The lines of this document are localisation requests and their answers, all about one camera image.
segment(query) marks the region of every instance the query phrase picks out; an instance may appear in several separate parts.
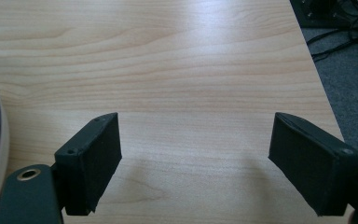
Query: wooden table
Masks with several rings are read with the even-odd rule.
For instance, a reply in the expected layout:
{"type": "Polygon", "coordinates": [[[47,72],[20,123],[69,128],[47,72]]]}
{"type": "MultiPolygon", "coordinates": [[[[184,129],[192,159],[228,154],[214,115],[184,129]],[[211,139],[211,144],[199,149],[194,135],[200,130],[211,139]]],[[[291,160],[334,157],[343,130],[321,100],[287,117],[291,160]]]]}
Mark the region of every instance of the wooden table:
{"type": "Polygon", "coordinates": [[[0,96],[9,173],[118,112],[123,160],[66,223],[346,223],[268,159],[276,111],[341,137],[287,0],[0,0],[0,96]]]}

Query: black rubber pad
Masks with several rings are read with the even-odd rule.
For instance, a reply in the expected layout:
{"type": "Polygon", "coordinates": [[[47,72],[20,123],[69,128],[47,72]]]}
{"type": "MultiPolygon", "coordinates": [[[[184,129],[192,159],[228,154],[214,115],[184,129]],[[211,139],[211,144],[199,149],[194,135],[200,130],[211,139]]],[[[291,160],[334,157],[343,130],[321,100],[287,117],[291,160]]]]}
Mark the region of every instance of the black rubber pad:
{"type": "Polygon", "coordinates": [[[55,159],[66,188],[66,213],[86,216],[95,212],[121,160],[117,113],[90,121],[55,153],[55,159]]]}
{"type": "Polygon", "coordinates": [[[269,158],[318,216],[342,216],[358,151],[305,119],[276,113],[269,158]]]}

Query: gray carpet floor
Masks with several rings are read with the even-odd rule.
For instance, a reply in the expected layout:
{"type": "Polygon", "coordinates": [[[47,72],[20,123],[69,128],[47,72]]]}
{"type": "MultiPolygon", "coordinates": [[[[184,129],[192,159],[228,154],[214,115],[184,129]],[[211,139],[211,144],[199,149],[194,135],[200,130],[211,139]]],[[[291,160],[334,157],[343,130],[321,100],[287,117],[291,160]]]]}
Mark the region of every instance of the gray carpet floor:
{"type": "MultiPolygon", "coordinates": [[[[327,31],[302,29],[306,40],[327,31]]],[[[331,49],[346,41],[346,32],[329,36],[310,45],[310,52],[331,49]]],[[[345,142],[358,149],[358,45],[335,52],[315,65],[345,142]]]]}

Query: metal grommet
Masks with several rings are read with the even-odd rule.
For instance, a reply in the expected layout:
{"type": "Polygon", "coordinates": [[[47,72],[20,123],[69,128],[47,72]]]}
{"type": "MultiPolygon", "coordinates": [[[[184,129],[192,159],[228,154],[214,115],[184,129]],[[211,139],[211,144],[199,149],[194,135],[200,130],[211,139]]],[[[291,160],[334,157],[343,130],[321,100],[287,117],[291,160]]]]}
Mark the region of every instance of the metal grommet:
{"type": "Polygon", "coordinates": [[[27,181],[34,177],[37,177],[38,175],[40,175],[40,173],[41,171],[39,169],[28,169],[17,175],[17,179],[20,181],[27,181]]]}

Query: black equipment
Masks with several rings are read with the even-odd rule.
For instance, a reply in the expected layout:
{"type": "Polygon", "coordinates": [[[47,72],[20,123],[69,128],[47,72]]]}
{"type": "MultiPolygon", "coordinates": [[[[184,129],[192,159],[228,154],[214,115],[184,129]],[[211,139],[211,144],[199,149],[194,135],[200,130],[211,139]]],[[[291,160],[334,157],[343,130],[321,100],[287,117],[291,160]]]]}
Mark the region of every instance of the black equipment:
{"type": "Polygon", "coordinates": [[[0,197],[0,224],[63,223],[87,216],[121,160],[117,113],[90,121],[55,153],[55,163],[11,174],[0,197]]]}
{"type": "Polygon", "coordinates": [[[343,216],[349,203],[358,223],[358,150],[305,119],[276,113],[269,158],[318,216],[343,216]]]}
{"type": "Polygon", "coordinates": [[[337,0],[290,0],[301,28],[342,28],[351,23],[342,17],[337,0]]]}

